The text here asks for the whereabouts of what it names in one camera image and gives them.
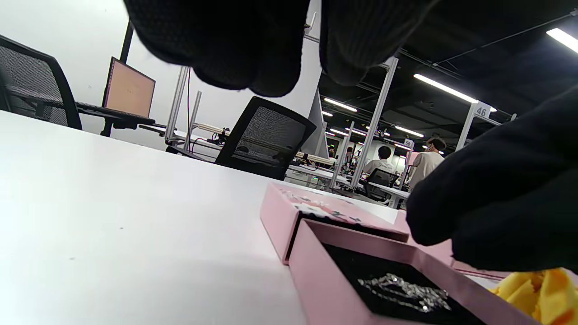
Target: chair backrest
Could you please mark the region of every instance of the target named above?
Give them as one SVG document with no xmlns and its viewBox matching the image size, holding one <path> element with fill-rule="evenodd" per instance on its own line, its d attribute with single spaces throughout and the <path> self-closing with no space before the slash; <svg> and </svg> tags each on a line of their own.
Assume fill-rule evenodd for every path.
<svg viewBox="0 0 578 325">
<path fill-rule="evenodd" d="M 283 180 L 291 160 L 315 127 L 306 117 L 253 96 L 215 163 Z"/>
<path fill-rule="evenodd" d="M 0 70 L 0 110 L 6 112 L 11 112 L 10 99 L 8 98 L 8 92 L 6 91 L 6 83 L 4 82 L 4 77 L 2 76 L 2 71 Z"/>
<path fill-rule="evenodd" d="M 82 130 L 72 92 L 54 57 L 0 36 L 0 71 L 11 112 Z"/>
<path fill-rule="evenodd" d="M 386 172 L 382 169 L 376 168 L 367 178 L 367 182 L 391 187 L 395 184 L 395 181 L 398 178 L 399 176 L 394 173 Z"/>
</svg>

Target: black ceiling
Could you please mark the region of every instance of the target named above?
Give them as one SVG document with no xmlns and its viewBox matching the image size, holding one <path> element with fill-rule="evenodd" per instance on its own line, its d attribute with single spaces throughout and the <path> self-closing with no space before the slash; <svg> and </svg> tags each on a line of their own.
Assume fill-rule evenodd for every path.
<svg viewBox="0 0 578 325">
<path fill-rule="evenodd" d="M 446 153 L 455 148 L 469 102 L 415 79 L 415 73 L 492 105 L 499 111 L 491 118 L 500 122 L 508 121 L 513 113 L 524 114 L 575 85 L 578 54 L 547 36 L 546 31 L 558 27 L 578 38 L 578 17 L 570 16 L 577 4 L 569 0 L 475 4 L 442 0 L 397 55 L 399 63 L 379 129 L 386 128 L 399 141 L 406 134 L 392 128 L 393 124 L 425 134 L 421 139 L 411 136 L 417 149 L 433 134 L 447 141 Z M 325 118 L 328 128 L 344 129 L 355 121 L 356 128 L 364 130 L 385 75 L 384 68 L 373 68 L 357 87 L 342 87 L 321 75 L 322 96 L 359 109 L 353 113 L 322 102 L 324 110 L 334 114 Z M 491 127 L 475 120 L 468 138 Z M 354 140 L 363 141 L 363 137 Z"/>
</svg>

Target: pink box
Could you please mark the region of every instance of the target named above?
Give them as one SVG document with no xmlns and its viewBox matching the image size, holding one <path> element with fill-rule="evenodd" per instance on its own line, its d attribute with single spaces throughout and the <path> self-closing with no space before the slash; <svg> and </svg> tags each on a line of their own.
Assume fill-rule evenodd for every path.
<svg viewBox="0 0 578 325">
<path fill-rule="evenodd" d="M 289 267 L 310 325 L 425 324 L 373 313 L 323 244 L 347 249 L 353 254 L 362 253 L 373 256 L 371 258 L 412 265 L 486 325 L 538 324 L 506 301 L 414 246 L 305 219 L 299 222 Z M 453 311 L 458 312 L 458 309 L 467 313 L 460 307 Z"/>
<path fill-rule="evenodd" d="M 270 183 L 261 205 L 261 222 L 285 265 L 301 219 L 314 219 L 401 242 L 409 237 L 407 232 L 341 198 Z"/>
<path fill-rule="evenodd" d="M 405 220 L 405 217 L 406 217 L 406 212 L 404 210 L 399 210 L 397 217 L 395 218 L 395 226 L 397 229 L 399 229 L 401 231 L 411 233 L 409 226 Z M 452 252 L 452 248 L 451 248 L 451 239 L 448 239 L 448 240 L 441 242 L 437 245 L 422 246 L 422 245 L 416 243 L 413 240 L 412 236 L 410 235 L 409 239 L 407 240 L 407 243 L 409 245 L 415 246 L 415 247 L 423 250 L 424 252 L 430 254 L 431 256 L 434 256 L 438 260 L 453 267 L 458 272 L 463 273 L 463 274 L 477 276 L 479 278 L 492 279 L 492 280 L 502 280 L 503 278 L 510 275 L 510 272 L 480 270 L 480 269 L 473 268 L 470 265 L 467 265 L 467 264 L 462 263 L 460 261 L 456 261 L 452 257 L 453 252 Z"/>
</svg>

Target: white shirt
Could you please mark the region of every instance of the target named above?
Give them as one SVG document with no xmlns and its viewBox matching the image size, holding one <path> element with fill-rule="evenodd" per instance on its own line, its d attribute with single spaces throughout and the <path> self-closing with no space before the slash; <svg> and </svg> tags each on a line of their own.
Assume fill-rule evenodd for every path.
<svg viewBox="0 0 578 325">
<path fill-rule="evenodd" d="M 437 152 L 422 152 L 417 155 L 413 161 L 416 170 L 412 179 L 409 181 L 409 187 L 414 188 L 417 183 L 421 182 L 443 161 L 442 155 Z"/>
<path fill-rule="evenodd" d="M 387 161 L 387 159 L 379 159 L 379 160 L 375 159 L 375 160 L 370 161 L 363 168 L 363 172 L 371 174 L 373 172 L 373 170 L 376 168 L 379 168 L 379 169 L 384 170 L 384 171 L 389 172 L 389 173 L 395 172 L 394 166 L 389 161 Z"/>
</svg>

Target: yellow cloth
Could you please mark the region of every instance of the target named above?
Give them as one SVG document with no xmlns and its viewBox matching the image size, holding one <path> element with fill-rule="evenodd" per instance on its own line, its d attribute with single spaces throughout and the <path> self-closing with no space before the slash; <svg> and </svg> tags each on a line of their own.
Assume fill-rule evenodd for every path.
<svg viewBox="0 0 578 325">
<path fill-rule="evenodd" d="M 491 291 L 544 325 L 578 325 L 578 294 L 563 269 L 514 272 Z"/>
</svg>

